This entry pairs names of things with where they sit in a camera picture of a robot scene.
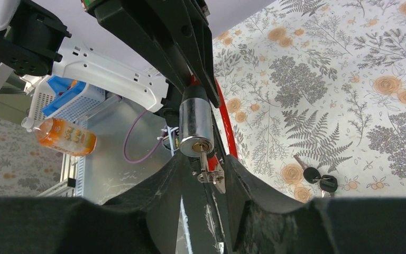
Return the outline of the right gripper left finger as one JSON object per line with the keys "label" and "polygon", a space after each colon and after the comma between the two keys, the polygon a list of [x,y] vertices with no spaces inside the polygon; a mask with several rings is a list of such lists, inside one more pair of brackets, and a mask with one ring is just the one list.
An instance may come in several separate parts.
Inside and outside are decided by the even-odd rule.
{"label": "right gripper left finger", "polygon": [[0,197],[0,253],[175,253],[187,156],[94,204],[81,197]]}

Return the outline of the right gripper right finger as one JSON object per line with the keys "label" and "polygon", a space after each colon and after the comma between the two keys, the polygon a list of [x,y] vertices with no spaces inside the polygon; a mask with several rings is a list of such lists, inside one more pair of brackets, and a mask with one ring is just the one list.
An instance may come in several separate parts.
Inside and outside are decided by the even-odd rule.
{"label": "right gripper right finger", "polygon": [[237,253],[406,253],[406,198],[292,199],[225,158]]}

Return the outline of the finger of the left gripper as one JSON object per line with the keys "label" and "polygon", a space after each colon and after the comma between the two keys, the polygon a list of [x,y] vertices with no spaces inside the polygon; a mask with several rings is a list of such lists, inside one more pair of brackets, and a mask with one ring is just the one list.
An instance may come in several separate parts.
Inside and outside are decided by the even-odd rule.
{"label": "finger of the left gripper", "polygon": [[147,1],[214,107],[220,107],[214,76],[212,33],[205,1]]}
{"label": "finger of the left gripper", "polygon": [[189,84],[186,61],[147,1],[90,1],[87,13],[184,92]]}

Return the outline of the black-headed key pair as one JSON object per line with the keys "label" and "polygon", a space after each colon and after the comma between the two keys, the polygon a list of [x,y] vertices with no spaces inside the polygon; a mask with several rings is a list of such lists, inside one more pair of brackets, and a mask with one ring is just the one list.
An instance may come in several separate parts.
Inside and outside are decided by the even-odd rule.
{"label": "black-headed key pair", "polygon": [[315,167],[307,166],[297,155],[294,159],[303,169],[303,177],[310,184],[316,184],[321,190],[323,198],[334,197],[338,189],[338,180],[332,175],[321,175],[320,171]]}

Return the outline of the red cable lock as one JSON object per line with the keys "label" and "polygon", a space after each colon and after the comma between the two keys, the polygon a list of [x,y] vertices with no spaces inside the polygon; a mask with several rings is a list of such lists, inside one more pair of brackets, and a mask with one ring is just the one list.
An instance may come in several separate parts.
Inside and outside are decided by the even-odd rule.
{"label": "red cable lock", "polygon": [[220,129],[214,122],[213,107],[205,89],[194,75],[191,76],[190,85],[184,89],[179,114],[179,150],[186,163],[182,171],[196,171],[198,177],[201,171],[200,154],[194,151],[193,146],[202,142],[208,144],[208,152],[215,152],[225,172],[224,157],[227,154],[233,155],[236,145],[225,144],[222,140]]}

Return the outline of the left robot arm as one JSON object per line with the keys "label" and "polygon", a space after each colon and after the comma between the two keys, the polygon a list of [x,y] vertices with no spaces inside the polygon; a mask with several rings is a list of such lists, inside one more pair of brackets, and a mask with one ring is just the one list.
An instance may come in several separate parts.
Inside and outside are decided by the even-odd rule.
{"label": "left robot arm", "polygon": [[52,12],[33,1],[0,1],[0,63],[18,75],[84,81],[135,101],[151,112],[169,108],[170,85],[183,93],[194,78],[220,106],[212,35],[204,1],[82,1],[86,13],[164,77],[97,53]]}

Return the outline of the white plastic basket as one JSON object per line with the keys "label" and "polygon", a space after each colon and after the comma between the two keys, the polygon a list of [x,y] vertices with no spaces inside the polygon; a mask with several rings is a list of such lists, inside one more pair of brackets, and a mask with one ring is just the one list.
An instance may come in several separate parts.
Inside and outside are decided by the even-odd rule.
{"label": "white plastic basket", "polygon": [[28,117],[78,120],[106,99],[106,91],[92,84],[58,76],[32,77],[25,92],[32,97]]}

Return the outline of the blue box in basket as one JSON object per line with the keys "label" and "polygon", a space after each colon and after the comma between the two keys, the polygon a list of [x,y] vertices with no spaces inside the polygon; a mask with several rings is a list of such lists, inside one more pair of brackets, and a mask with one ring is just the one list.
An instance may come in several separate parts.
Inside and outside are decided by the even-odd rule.
{"label": "blue box in basket", "polygon": [[42,112],[46,116],[51,115],[67,102],[74,99],[86,87],[86,83],[83,81],[58,76],[52,76],[48,79],[47,83],[54,91],[55,98],[43,108]]}

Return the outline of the orange snack packet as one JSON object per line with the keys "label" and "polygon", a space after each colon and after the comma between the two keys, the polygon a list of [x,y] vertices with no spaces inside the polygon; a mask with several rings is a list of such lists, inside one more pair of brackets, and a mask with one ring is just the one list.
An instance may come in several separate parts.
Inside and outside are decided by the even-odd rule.
{"label": "orange snack packet", "polygon": [[93,132],[56,117],[44,120],[26,117],[21,126],[33,133],[40,145],[71,156],[88,155],[97,144],[97,136]]}

